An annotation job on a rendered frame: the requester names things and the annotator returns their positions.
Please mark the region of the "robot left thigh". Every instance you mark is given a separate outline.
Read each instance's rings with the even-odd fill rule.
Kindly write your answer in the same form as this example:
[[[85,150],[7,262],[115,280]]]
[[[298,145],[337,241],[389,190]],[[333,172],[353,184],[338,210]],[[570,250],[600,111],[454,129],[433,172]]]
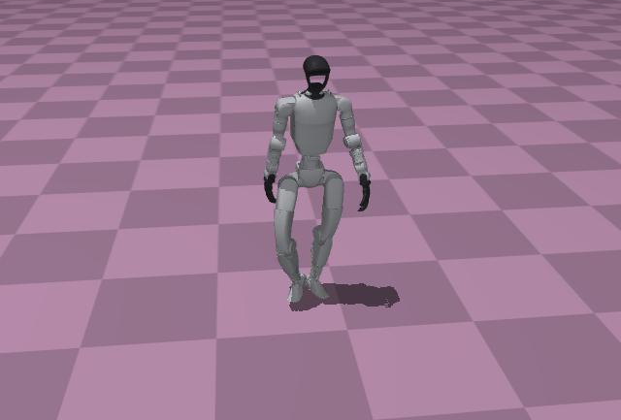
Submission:
[[[343,211],[343,179],[335,171],[324,170],[324,197],[321,225],[313,228],[314,241],[325,243],[333,238]]]

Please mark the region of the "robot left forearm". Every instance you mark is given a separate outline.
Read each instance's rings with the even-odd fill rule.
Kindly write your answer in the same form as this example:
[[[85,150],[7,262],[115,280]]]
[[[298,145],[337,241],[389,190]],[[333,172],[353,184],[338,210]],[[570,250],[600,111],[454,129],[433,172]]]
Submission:
[[[358,135],[358,134],[357,134]],[[359,137],[359,135],[358,135]],[[359,137],[360,139],[360,137]],[[352,148],[351,151],[349,152],[350,156],[352,157],[352,161],[353,161],[353,165],[355,168],[355,171],[358,174],[358,180],[360,181],[360,175],[361,174],[365,174],[367,176],[367,180],[369,180],[370,178],[370,173],[367,170],[367,163],[363,154],[363,147],[361,144],[361,140],[360,140],[360,145],[358,147]]]

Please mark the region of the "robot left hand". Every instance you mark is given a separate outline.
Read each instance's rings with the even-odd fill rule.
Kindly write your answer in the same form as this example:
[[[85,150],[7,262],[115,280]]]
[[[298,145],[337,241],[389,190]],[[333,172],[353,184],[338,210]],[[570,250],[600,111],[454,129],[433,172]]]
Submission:
[[[358,211],[363,211],[367,208],[370,198],[370,183],[371,181],[367,180],[367,176],[365,174],[360,175],[360,185],[363,186],[363,199],[360,203],[360,207],[362,208],[360,208]]]

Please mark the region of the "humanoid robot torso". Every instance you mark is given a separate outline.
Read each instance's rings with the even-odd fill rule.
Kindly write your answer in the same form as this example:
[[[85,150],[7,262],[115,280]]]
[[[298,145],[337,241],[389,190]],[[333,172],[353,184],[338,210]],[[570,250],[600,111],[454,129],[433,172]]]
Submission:
[[[324,97],[318,100],[306,97],[305,94],[311,95],[308,91],[301,92],[292,95],[296,103],[290,115],[290,135],[302,155],[295,167],[298,187],[312,188],[324,183],[324,166],[319,154],[327,151],[333,139],[338,104],[330,89],[321,90],[319,94],[324,93]]]

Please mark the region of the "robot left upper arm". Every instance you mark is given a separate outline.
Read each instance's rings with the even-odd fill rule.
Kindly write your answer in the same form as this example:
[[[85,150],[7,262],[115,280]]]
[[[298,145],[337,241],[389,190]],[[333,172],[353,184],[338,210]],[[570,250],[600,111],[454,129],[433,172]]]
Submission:
[[[334,95],[340,112],[340,120],[345,137],[343,143],[347,148],[353,148],[360,145],[360,139],[355,132],[355,121],[352,111],[352,104],[346,97],[342,95]]]

